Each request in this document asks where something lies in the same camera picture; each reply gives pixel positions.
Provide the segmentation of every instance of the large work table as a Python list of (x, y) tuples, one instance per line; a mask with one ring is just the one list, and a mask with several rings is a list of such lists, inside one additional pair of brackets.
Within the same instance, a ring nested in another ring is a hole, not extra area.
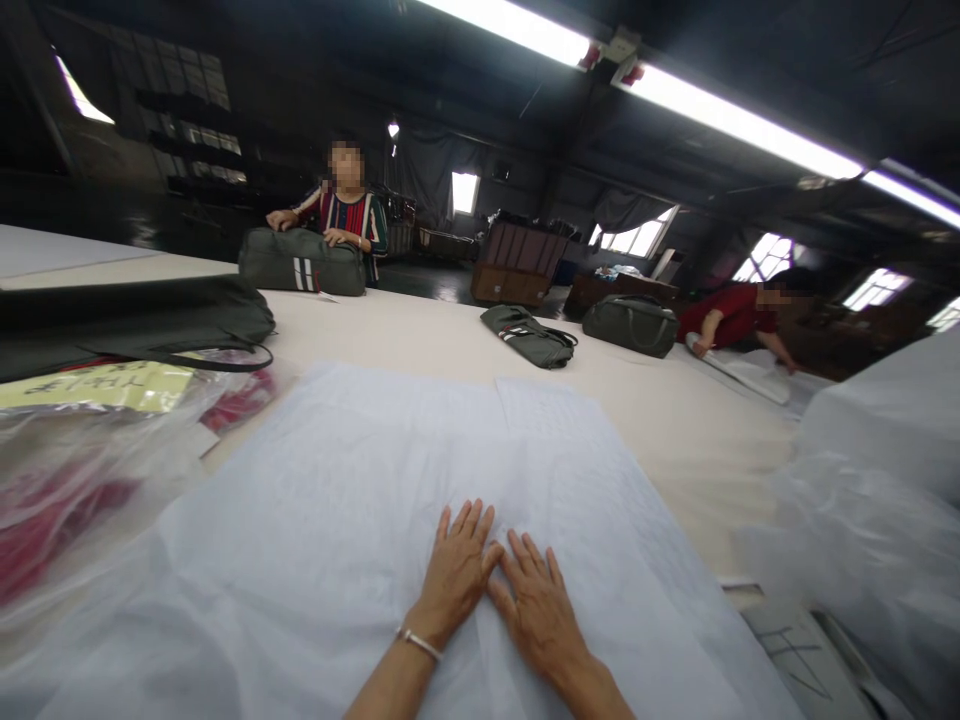
[[(236, 272), (236, 266), (159, 254), (0, 280), (5, 290), (161, 280)], [(265, 291), (277, 321), (267, 344), (281, 362), (303, 371), (335, 360), (414, 375), (491, 384), (497, 377), (561, 383), (597, 400), (623, 441), (721, 579), (741, 569), (734, 531), (768, 521), (774, 504), (764, 479), (793, 452), (796, 422), (694, 368), (675, 346), (664, 360), (586, 337), (580, 326), (544, 324), (576, 335), (562, 370), (534, 367), (480, 322), (481, 308), (370, 290), (328, 303)], [(204, 458), (208, 470), (262, 422), (271, 408), (230, 433)]]

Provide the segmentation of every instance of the curtain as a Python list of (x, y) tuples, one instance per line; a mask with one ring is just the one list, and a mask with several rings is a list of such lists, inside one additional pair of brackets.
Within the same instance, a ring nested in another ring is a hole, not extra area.
[(36, 5), (35, 10), (43, 31), (87, 99), (116, 123), (121, 135), (146, 141), (136, 91), (125, 79), (113, 41), (68, 13), (47, 5)]
[(655, 200), (619, 188), (607, 188), (594, 208), (593, 216), (603, 232), (620, 233), (635, 230), (673, 207), (672, 203)]
[(391, 184), (417, 201), (417, 219), (434, 230), (453, 225), (453, 173), (479, 174), (482, 150), (452, 133), (403, 124)]

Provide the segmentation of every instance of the worker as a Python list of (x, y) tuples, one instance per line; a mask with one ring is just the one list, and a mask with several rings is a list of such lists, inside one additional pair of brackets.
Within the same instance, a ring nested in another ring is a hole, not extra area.
[(793, 375), (798, 366), (777, 335), (777, 311), (798, 297), (812, 296), (816, 285), (816, 273), (798, 267), (778, 272), (763, 283), (731, 285), (680, 316), (677, 342), (685, 343), (688, 333), (699, 333), (693, 353), (702, 359), (710, 349), (733, 345), (756, 331), (760, 342)]
[(289, 210), (274, 210), (267, 224), (274, 232), (306, 227), (323, 235), (330, 245), (356, 245), (363, 253), (367, 287), (376, 287), (376, 258), (387, 251), (387, 219), (383, 206), (363, 182), (363, 153), (351, 140), (337, 140), (330, 147), (333, 187), (326, 181)]
[[(513, 530), (507, 538), (514, 557), (497, 542), (484, 550), (494, 509), (481, 516), (482, 510), (482, 501), (468, 501), (451, 525), (450, 508), (444, 508), (420, 599), (345, 720), (415, 718), (441, 653), (485, 591), (520, 655), (573, 717), (633, 720), (613, 675), (587, 649), (553, 550), (547, 548), (544, 559), (529, 535), (521, 538)], [(498, 565), (513, 595), (491, 580)]]

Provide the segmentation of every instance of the red shirt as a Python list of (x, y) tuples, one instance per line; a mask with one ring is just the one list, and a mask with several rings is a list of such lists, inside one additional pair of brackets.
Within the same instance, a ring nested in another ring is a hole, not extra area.
[(703, 319), (711, 310), (723, 313), (717, 328), (714, 345), (725, 348), (743, 340), (754, 330), (765, 333), (777, 331), (777, 313), (757, 309), (757, 285), (731, 285), (701, 300), (680, 316), (680, 331), (677, 342), (685, 342), (687, 333), (700, 333)]

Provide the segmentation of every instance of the hand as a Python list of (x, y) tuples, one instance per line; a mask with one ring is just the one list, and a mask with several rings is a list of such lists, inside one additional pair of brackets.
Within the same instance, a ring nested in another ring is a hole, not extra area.
[(713, 347), (713, 338), (700, 338), (693, 344), (693, 354), (703, 360), (704, 356)]
[(300, 216), (293, 210), (274, 210), (267, 215), (267, 225), (274, 232), (286, 232), (300, 224)]
[(483, 501), (467, 501), (450, 525), (450, 508), (443, 509), (420, 599), (404, 621), (405, 628), (441, 652), (477, 607), (503, 557), (496, 542), (483, 551), (495, 511), (491, 505), (480, 517), (481, 510)]
[(488, 584), (490, 598), (527, 664), (555, 687), (562, 685), (590, 667), (593, 656), (580, 634), (560, 566), (553, 548), (547, 548), (544, 562), (529, 535), (521, 542), (511, 530), (507, 537), (517, 559), (504, 556), (500, 567), (516, 600), (498, 580)]
[(323, 234), (323, 237), (330, 247), (336, 247), (340, 243), (359, 245), (360, 240), (360, 238), (353, 233), (348, 233), (346, 230), (340, 230), (339, 228), (330, 228)]

